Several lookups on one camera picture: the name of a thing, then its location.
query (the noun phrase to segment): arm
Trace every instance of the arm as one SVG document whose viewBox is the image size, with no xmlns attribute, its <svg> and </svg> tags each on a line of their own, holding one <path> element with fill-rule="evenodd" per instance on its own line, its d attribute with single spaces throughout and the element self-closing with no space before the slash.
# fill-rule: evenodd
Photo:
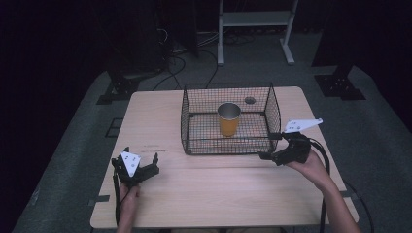
<svg viewBox="0 0 412 233">
<path fill-rule="evenodd" d="M 120 185 L 120 220 L 117 233 L 130 233 L 137 210 L 137 197 L 139 197 L 139 186 L 133 186 L 128 190 L 126 185 Z"/>
<path fill-rule="evenodd" d="M 287 166 L 300 172 L 321 191 L 325 198 L 327 216 L 333 232 L 361 232 L 335 182 L 313 150 L 310 150 L 308 159 L 304 164 L 291 162 Z"/>
</svg>

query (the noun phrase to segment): cup rim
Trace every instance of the cup rim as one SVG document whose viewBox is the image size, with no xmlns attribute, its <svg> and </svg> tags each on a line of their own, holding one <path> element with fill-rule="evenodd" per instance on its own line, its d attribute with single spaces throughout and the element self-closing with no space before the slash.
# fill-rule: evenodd
<svg viewBox="0 0 412 233">
<path fill-rule="evenodd" d="M 221 116 L 221 114 L 219 113 L 219 108 L 220 108 L 222 105 L 225 105 L 225 104 L 232 104 L 232 105 L 236 106 L 236 107 L 238 108 L 238 110 L 239 110 L 239 114 L 238 114 L 236 117 L 231 117 L 231 118 L 227 118 L 227 117 Z M 241 113 L 242 113 L 242 110 L 240 109 L 240 107 L 239 107 L 237 104 L 235 104 L 235 103 L 233 103 L 233 102 L 224 102 L 224 103 L 221 103 L 221 104 L 219 105 L 218 110 L 217 110 L 217 113 L 218 113 L 218 116 L 221 117 L 221 118 L 223 118 L 223 119 L 226 119 L 226 120 L 234 120 L 234 119 L 237 119 L 237 118 L 240 117 L 240 115 L 241 115 Z"/>
</svg>

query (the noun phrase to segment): wire cage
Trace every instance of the wire cage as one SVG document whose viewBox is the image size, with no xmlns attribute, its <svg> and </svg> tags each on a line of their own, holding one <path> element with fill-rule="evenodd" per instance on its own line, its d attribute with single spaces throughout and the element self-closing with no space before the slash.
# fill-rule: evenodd
<svg viewBox="0 0 412 233">
<path fill-rule="evenodd" d="M 241 116 L 236 133 L 221 134 L 218 107 L 238 105 Z M 186 154 L 252 154 L 272 152 L 280 133 L 279 105 L 272 83 L 186 85 L 181 115 L 181 138 Z"/>
</svg>

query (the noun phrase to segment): wooden table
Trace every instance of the wooden table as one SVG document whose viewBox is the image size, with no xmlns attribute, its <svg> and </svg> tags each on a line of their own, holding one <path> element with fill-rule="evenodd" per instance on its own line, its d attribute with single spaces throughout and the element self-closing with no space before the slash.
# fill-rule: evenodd
<svg viewBox="0 0 412 233">
<path fill-rule="evenodd" d="M 299 87 L 275 87 L 282 129 L 289 119 L 315 118 Z M 320 223 L 322 193 L 289 167 L 277 167 L 258 155 L 186 155 L 180 125 L 182 90 L 136 92 L 130 99 L 112 157 L 124 148 L 142 155 L 141 166 L 158 153 L 159 175 L 141 183 L 139 228 L 262 227 Z M 344 183 L 319 126 L 302 132 L 329 155 L 330 172 L 340 190 Z M 279 141 L 277 150 L 288 143 Z M 116 228 L 113 166 L 108 165 L 90 224 Z M 345 201 L 358 221 L 350 198 Z"/>
</svg>

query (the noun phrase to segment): dark background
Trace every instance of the dark background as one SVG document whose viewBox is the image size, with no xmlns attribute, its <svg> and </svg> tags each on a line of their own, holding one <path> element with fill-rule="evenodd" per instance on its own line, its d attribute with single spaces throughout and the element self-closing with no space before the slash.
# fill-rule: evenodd
<svg viewBox="0 0 412 233">
<path fill-rule="evenodd" d="M 94 79 L 109 68 L 164 68 L 167 48 L 158 46 L 148 23 L 169 29 L 171 38 L 195 52 L 191 29 L 217 30 L 218 3 L 1 1 L 0 231 L 13 229 Z M 291 5 L 286 0 L 244 3 L 226 0 L 224 8 L 285 10 Z M 350 61 L 360 67 L 411 129 L 411 10 L 406 0 L 300 1 L 293 31 L 324 30 L 313 65 Z M 138 42 L 134 48 L 133 40 Z"/>
</svg>

